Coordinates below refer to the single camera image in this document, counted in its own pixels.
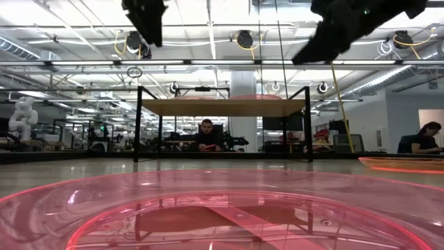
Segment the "ceiling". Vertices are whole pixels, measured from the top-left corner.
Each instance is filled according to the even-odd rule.
[[[8,36],[35,53],[50,51],[61,60],[137,59],[137,53],[133,54],[128,50],[122,54],[119,53],[125,48],[125,36],[129,31],[135,30],[121,8],[121,0],[48,0],[45,3],[49,10],[42,7],[42,2],[43,0],[3,0],[0,11],[0,37],[2,35]],[[210,3],[210,14],[207,10],[208,3]],[[169,7],[163,16],[164,46],[162,48],[151,47],[153,60],[251,60],[252,58],[281,60],[282,55],[285,60],[290,60],[305,45],[309,36],[316,30],[316,23],[321,19],[318,15],[310,12],[309,5],[279,6],[277,15],[280,20],[279,32],[274,8],[273,10],[270,8],[261,9],[261,15],[258,16],[257,11],[249,3],[249,0],[168,1],[166,4]],[[381,47],[382,41],[387,37],[393,37],[396,30],[408,31],[414,42],[425,41],[430,38],[429,27],[431,24],[444,24],[442,8],[428,8],[412,20],[402,13],[370,35],[355,42],[351,49],[340,55],[338,59],[408,58],[413,54],[410,49],[394,49],[386,56],[382,56],[381,50],[378,52],[378,47]],[[256,43],[261,35],[264,41],[263,45],[254,49],[253,52],[239,48],[236,42],[230,40],[235,38],[240,30],[249,30]],[[428,42],[416,46],[416,50],[421,51],[436,44],[444,36],[443,26],[438,26],[434,30],[434,34],[436,35]],[[210,43],[212,39],[214,39],[214,49]],[[21,60],[21,58],[0,51],[0,60]],[[126,77],[126,73],[122,73],[122,70],[125,72],[126,68],[123,68],[120,73],[117,71],[113,73],[111,70],[107,74],[63,74],[63,71],[77,70],[73,67],[60,67],[60,71],[57,73],[40,72],[39,74],[32,73],[34,69],[38,71],[38,68],[35,67],[8,67],[6,69],[37,82],[34,84],[22,82],[21,88],[49,88],[50,74],[53,74],[53,83],[58,83],[57,88],[77,88],[79,86],[85,88],[127,88],[130,84],[130,78],[121,80],[121,77]],[[230,72],[239,70],[233,68],[189,69],[185,66],[177,66],[169,68],[166,71],[168,74],[165,74],[162,72],[163,67],[151,67],[147,70],[153,73],[144,72],[141,78],[133,80],[131,83],[134,87],[136,84],[147,87],[160,98],[169,98],[172,96],[169,93],[169,88],[174,82],[180,87],[200,85],[225,87],[231,84]],[[373,70],[359,68],[336,70],[339,88],[348,88],[373,72]],[[258,70],[255,74],[257,83],[265,85],[265,93],[277,94],[284,98],[286,97],[284,80],[287,80],[289,94],[308,85],[311,87],[313,98],[317,99],[327,97],[319,96],[316,93],[317,85],[323,81],[329,85],[333,83],[332,72],[326,69],[286,69],[282,71],[275,68]],[[0,81],[0,84],[5,88],[10,87],[5,84],[5,81]],[[258,86],[258,92],[262,92],[260,85]],[[201,95],[202,93],[188,93],[188,95],[193,94]],[[59,98],[93,99],[89,92],[80,95],[75,92],[65,92],[57,93],[57,95]],[[113,95],[117,99],[136,99],[135,92],[113,91]],[[216,92],[206,93],[206,95],[218,96]],[[76,103],[66,104],[70,107],[77,106]]]

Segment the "table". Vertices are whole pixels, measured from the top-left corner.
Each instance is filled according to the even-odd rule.
[[[143,93],[147,93],[153,99],[142,99]],[[293,99],[304,92],[305,99]],[[163,116],[223,116],[223,117],[288,117],[301,112],[308,107],[304,114],[305,138],[307,138],[308,161],[313,161],[313,145],[311,137],[311,112],[310,89],[305,86],[291,95],[288,99],[158,99],[153,93],[143,86],[137,88],[137,112],[135,141],[140,140],[140,124],[142,120],[142,107],[159,115],[159,142],[162,141]],[[287,129],[283,128],[283,144],[287,145]],[[157,146],[157,153],[161,154],[161,143]],[[134,148],[133,161],[139,161],[139,145]]]

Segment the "humanoid robot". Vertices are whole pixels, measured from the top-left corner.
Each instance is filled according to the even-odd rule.
[[[31,138],[31,125],[36,125],[38,122],[38,113],[33,110],[34,98],[21,97],[15,103],[15,111],[9,119],[9,131],[18,136],[17,128],[21,129],[22,140],[29,140]]]

